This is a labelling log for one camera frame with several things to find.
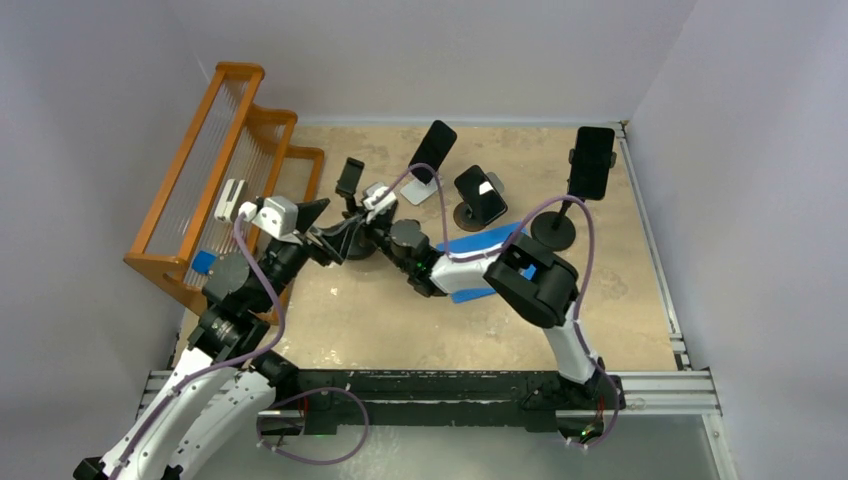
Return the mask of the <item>black round-base phone stand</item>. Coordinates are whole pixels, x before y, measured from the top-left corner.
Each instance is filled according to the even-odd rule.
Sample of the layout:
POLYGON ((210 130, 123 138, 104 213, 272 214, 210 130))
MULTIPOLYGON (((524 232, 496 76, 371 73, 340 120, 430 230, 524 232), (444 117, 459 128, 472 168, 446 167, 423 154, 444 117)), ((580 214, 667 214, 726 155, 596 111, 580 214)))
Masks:
POLYGON ((345 201, 344 246, 346 258, 353 261, 367 259, 376 251, 376 246, 367 238, 364 230, 364 207, 355 198, 363 171, 362 161, 348 157, 335 187, 335 193, 345 201))

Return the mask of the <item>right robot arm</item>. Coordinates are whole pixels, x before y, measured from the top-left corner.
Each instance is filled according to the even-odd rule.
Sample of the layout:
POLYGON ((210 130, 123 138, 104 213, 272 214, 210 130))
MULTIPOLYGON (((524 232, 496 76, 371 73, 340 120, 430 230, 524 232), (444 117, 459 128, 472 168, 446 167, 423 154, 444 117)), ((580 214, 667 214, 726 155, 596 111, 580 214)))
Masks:
POLYGON ((599 396, 600 381, 611 379, 582 331, 578 271, 521 230, 502 243, 452 256, 446 247, 433 246, 414 219, 347 213, 340 228, 347 259, 379 251, 423 297, 493 290, 521 319, 543 331, 569 404, 588 405, 599 396))

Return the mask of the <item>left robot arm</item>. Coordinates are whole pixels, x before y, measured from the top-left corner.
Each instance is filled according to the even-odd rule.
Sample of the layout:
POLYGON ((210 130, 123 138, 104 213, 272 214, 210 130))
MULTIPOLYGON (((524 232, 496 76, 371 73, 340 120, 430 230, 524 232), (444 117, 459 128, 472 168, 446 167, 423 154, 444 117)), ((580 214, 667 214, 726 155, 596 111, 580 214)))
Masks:
POLYGON ((341 225, 314 223, 327 198, 283 196, 243 203, 234 219, 237 249, 210 265, 206 307, 165 385, 131 429, 100 457, 83 459, 75 479, 193 479, 239 423, 298 395, 298 369, 262 342, 262 314, 284 314, 283 291, 309 261, 341 263, 341 225))

